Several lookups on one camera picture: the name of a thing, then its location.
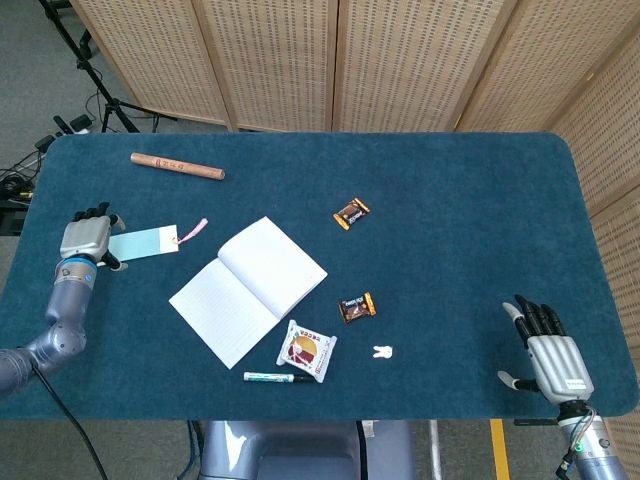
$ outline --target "yellow floor tape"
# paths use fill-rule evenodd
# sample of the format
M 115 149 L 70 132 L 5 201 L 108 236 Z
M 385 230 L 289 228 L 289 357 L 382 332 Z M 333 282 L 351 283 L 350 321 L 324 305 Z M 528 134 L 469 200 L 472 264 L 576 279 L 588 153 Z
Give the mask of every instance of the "yellow floor tape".
M 507 446 L 504 443 L 504 428 L 502 420 L 492 418 L 491 443 L 493 444 L 493 459 L 496 464 L 496 479 L 509 480 L 509 462 L 507 461 Z

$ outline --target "blue table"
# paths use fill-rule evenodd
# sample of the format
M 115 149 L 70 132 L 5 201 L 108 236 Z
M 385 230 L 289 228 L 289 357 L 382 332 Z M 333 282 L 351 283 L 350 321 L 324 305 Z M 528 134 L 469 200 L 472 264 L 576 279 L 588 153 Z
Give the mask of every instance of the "blue table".
M 133 165 L 131 152 L 222 167 L 222 182 Z M 349 232 L 331 215 L 372 213 Z M 101 270 L 88 345 L 52 382 L 80 417 L 346 420 L 551 417 L 496 377 L 531 367 L 501 302 L 553 305 L 580 346 L 605 416 L 638 401 L 636 376 L 566 144 L 550 134 L 234 134 L 64 137 L 46 158 L 0 304 L 0 342 L 42 320 L 62 232 L 111 202 L 129 231 L 209 226 L 180 252 Z M 227 370 L 168 299 L 231 236 L 269 216 L 328 277 L 288 316 L 338 342 L 324 384 L 248 384 L 274 362 L 281 322 Z M 339 300 L 371 291 L 378 314 L 344 325 Z M 372 358 L 392 345 L 393 358 Z M 32 384 L 2 418 L 57 417 Z

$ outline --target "tripod stand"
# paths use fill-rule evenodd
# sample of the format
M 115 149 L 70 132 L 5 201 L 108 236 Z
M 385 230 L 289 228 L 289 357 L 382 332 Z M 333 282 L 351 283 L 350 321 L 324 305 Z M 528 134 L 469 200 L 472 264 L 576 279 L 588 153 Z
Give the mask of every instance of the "tripod stand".
M 112 113 L 115 114 L 118 117 L 118 119 L 122 122 L 122 125 L 124 125 L 124 128 L 127 129 L 127 132 L 129 133 L 140 132 L 140 130 L 138 130 L 138 128 L 133 124 L 133 122 L 129 119 L 129 117 L 127 117 L 127 114 L 122 111 L 122 107 L 131 108 L 134 110 L 138 110 L 140 112 L 148 113 L 150 115 L 155 115 L 156 118 L 163 117 L 173 121 L 178 120 L 175 117 L 170 117 L 162 113 L 154 112 L 153 110 L 149 110 L 147 108 L 138 107 L 137 105 L 132 105 L 130 103 L 123 102 L 121 100 L 118 100 L 117 98 L 112 97 L 109 91 L 107 90 L 107 88 L 102 83 L 102 80 L 100 80 L 100 77 L 98 77 L 98 75 L 96 74 L 96 71 L 94 70 L 93 66 L 91 66 L 91 63 L 89 62 L 89 60 L 87 60 L 84 57 L 84 55 L 82 55 L 82 52 L 76 45 L 75 41 L 73 40 L 73 38 L 71 38 L 71 35 L 69 35 L 69 32 L 60 21 L 60 18 L 57 12 L 53 9 L 51 5 L 49 5 L 49 2 L 47 0 L 38 0 L 38 1 L 40 2 L 40 5 L 42 5 L 42 8 L 44 8 L 44 11 L 47 14 L 47 17 L 56 26 L 58 33 L 60 33 L 60 35 L 64 39 L 67 46 L 71 49 L 71 51 L 76 56 L 78 68 L 87 72 L 89 77 L 91 77 L 91 80 L 93 80 L 93 83 L 96 85 L 98 91 L 102 94 L 102 96 L 105 99 L 106 104 L 104 108 L 104 117 L 102 118 L 102 133 L 107 131 L 109 117 L 111 116 Z M 154 122 L 154 129 L 153 129 L 154 132 L 155 132 L 156 125 L 157 123 Z

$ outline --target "gray carpet floor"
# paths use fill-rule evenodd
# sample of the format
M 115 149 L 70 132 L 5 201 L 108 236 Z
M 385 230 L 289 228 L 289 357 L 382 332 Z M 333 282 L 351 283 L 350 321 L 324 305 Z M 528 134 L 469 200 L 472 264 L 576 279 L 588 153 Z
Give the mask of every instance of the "gray carpet floor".
M 70 10 L 61 11 L 61 14 L 73 37 L 79 39 L 84 27 L 77 16 Z M 0 8 L 0 32 L 2 168 L 34 150 L 33 144 L 37 140 L 57 131 L 52 121 L 54 115 L 60 115 L 69 122 L 85 113 L 85 101 L 95 93 L 95 87 L 84 72 L 76 70 L 75 57 L 53 24 L 45 18 L 37 1 L 4 0 Z M 104 57 L 94 44 L 92 48 L 95 56 L 91 61 L 102 72 L 112 95 L 129 100 Z M 98 113 L 95 98 L 87 106 L 94 115 Z M 142 131 L 151 130 L 149 118 L 135 119 L 134 122 Z M 110 125 L 116 130 L 123 130 L 115 119 Z M 158 131 L 214 133 L 224 131 L 224 128 L 185 120 L 161 120 Z M 0 291 L 17 243 L 17 238 L 0 237 Z M 41 387 L 34 384 L 29 388 Z M 188 440 L 184 422 L 84 421 L 83 424 L 112 480 L 175 479 L 187 460 Z M 430 479 L 426 422 L 414 422 L 413 431 L 416 478 Z M 440 421 L 439 432 L 443 478 L 496 478 L 488 421 Z M 553 478 L 552 473 L 565 449 L 556 427 L 513 427 L 505 422 L 505 435 L 511 478 Z M 197 472 L 193 471 L 189 478 L 196 475 Z M 70 423 L 0 419 L 0 478 L 61 480 L 99 477 Z

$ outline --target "pink string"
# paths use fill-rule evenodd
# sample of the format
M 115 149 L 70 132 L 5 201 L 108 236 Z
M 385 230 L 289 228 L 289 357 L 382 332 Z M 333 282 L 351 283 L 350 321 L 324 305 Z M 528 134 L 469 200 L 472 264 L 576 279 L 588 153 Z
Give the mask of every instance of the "pink string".
M 198 223 L 198 225 L 196 225 L 195 228 L 191 230 L 191 232 L 189 232 L 189 234 L 186 237 L 178 240 L 178 245 L 186 242 L 187 240 L 191 240 L 193 237 L 199 234 L 202 231 L 202 229 L 207 226 L 207 223 L 209 223 L 209 221 L 206 218 L 203 218 L 202 220 L 200 220 L 200 223 Z

